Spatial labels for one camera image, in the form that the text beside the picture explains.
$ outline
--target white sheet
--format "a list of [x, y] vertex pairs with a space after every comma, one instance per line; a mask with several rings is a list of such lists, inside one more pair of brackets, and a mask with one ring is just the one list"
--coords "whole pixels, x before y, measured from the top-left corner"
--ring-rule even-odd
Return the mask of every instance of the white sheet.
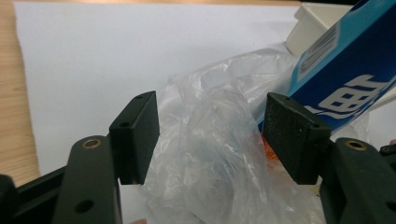
[[[136, 95], [166, 79], [286, 40], [297, 7], [14, 3], [41, 174], [70, 147], [107, 134]], [[122, 187], [124, 222], [147, 217], [137, 186]]]

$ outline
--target wooden surface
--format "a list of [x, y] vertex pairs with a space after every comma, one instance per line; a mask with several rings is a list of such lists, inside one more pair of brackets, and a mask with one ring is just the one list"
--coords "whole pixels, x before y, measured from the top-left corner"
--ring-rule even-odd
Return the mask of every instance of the wooden surface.
[[[300, 5], [298, 1], [285, 0], [42, 0], [39, 2]], [[12, 176], [17, 186], [39, 177], [23, 60], [16, 35], [15, 11], [11, 0], [0, 1], [0, 174]]]

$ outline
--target crumpled plastic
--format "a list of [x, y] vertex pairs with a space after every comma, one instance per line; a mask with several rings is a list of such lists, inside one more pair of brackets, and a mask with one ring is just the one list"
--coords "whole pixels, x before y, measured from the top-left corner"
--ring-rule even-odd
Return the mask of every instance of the crumpled plastic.
[[324, 223], [317, 195], [267, 169], [257, 127], [295, 61], [261, 49], [170, 77], [144, 185], [161, 223]]

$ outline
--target clear plastic bag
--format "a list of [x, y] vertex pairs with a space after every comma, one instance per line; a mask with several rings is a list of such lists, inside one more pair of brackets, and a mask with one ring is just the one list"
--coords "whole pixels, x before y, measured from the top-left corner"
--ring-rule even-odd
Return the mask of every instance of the clear plastic bag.
[[169, 79], [145, 189], [161, 223], [322, 223], [319, 197], [267, 169], [257, 122], [295, 59], [262, 49]]

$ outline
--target blue carton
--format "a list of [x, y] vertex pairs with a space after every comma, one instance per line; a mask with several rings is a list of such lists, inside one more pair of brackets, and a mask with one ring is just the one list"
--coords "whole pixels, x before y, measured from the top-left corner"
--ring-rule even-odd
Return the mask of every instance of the blue carton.
[[396, 0], [361, 0], [295, 66], [289, 96], [337, 130], [396, 84]]

